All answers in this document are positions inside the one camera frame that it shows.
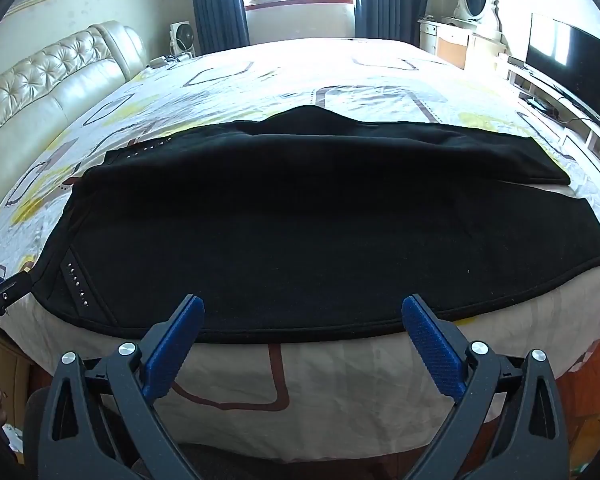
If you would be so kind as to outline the white dresser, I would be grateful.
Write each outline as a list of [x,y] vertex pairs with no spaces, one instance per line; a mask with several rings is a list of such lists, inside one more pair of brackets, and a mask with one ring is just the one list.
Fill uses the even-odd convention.
[[470,23],[451,20],[419,21],[419,49],[466,72],[490,74],[508,60],[508,47],[500,38],[483,37]]

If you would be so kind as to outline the white tv stand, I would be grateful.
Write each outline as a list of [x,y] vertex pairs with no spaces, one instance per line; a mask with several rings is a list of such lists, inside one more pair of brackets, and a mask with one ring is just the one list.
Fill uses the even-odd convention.
[[518,92],[526,121],[548,130],[548,140],[573,158],[600,192],[600,123],[578,98],[523,62],[506,58],[508,82]]

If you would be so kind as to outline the patterned white bed sheet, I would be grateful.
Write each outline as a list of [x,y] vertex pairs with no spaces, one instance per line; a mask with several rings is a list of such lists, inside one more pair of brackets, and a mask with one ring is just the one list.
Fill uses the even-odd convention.
[[[300,39],[145,66],[38,156],[0,203],[0,278],[30,268],[73,181],[105,154],[189,128],[317,105],[357,120],[446,122],[531,136],[570,175],[567,194],[600,192],[526,121],[513,89],[409,44]],[[201,344],[159,413],[180,441],[290,462],[367,458],[430,441],[451,403],[403,334],[324,344]]]

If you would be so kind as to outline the black flat television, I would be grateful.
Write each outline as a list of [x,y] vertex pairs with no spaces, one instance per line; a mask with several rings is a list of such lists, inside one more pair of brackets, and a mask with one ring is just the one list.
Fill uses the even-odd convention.
[[600,38],[533,13],[526,64],[581,101],[600,123]]

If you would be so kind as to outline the white box fan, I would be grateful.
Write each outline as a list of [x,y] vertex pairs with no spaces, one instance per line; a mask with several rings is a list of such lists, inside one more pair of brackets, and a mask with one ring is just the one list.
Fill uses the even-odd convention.
[[189,21],[172,23],[169,30],[171,54],[195,56],[194,30]]

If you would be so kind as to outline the black pants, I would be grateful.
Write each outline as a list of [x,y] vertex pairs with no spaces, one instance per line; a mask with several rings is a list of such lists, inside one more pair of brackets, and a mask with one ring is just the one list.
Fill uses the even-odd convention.
[[421,296],[456,321],[600,266],[600,222],[530,138],[300,106],[109,152],[32,269],[67,323],[138,338],[187,295],[206,344],[399,333]]

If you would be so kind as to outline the left blue curtain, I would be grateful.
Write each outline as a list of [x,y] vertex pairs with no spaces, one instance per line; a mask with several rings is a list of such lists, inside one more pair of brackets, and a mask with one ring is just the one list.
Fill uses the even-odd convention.
[[193,0],[201,54],[250,45],[244,0]]

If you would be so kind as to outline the cream tufted leather headboard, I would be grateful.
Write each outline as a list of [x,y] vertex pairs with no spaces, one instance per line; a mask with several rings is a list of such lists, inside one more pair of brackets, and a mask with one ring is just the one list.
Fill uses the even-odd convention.
[[0,203],[65,128],[147,62],[138,33],[108,21],[58,40],[2,73]]

